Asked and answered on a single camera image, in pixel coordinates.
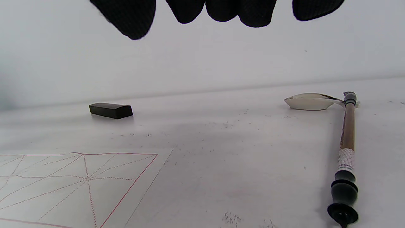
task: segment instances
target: gray ink stain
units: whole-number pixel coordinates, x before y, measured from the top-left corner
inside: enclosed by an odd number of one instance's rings
[[[259,225],[259,228],[278,228],[278,227],[273,224],[273,221],[271,219],[268,219],[267,221],[263,219],[263,224]]]
[[[227,211],[223,216],[222,221],[224,221],[225,224],[234,224],[234,228],[238,228],[238,224],[240,224],[243,221],[243,219],[238,215]]]

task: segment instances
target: white table surface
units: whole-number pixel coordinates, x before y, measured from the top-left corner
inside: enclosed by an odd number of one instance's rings
[[[100,101],[131,105],[121,120],[92,116],[90,103],[7,111],[0,151],[174,148],[125,227],[337,227],[326,208],[344,110],[291,110],[283,99],[348,90],[361,101],[352,227],[401,227],[404,78]]]

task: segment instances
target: white label on brush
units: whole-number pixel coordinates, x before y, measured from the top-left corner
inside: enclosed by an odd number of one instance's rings
[[[339,150],[339,159],[337,160],[337,171],[346,170],[353,173],[354,151],[349,148]]]

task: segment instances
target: glove finger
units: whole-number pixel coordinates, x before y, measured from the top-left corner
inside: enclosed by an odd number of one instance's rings
[[[205,0],[166,0],[178,22],[192,22],[204,8]]]
[[[292,11],[297,20],[309,21],[337,10],[343,0],[293,0]]]
[[[153,22],[156,0],[90,0],[122,34],[133,40],[144,37]]]
[[[218,21],[227,22],[238,14],[236,0],[205,0],[208,15]]]
[[[270,24],[276,0],[239,0],[239,19],[249,27]]]

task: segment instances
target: white wall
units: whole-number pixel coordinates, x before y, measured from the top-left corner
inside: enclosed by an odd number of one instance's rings
[[[0,2],[0,109],[339,78],[403,76],[405,3],[348,0],[299,22],[278,1],[271,24],[179,24],[158,0],[132,41],[87,0]]]

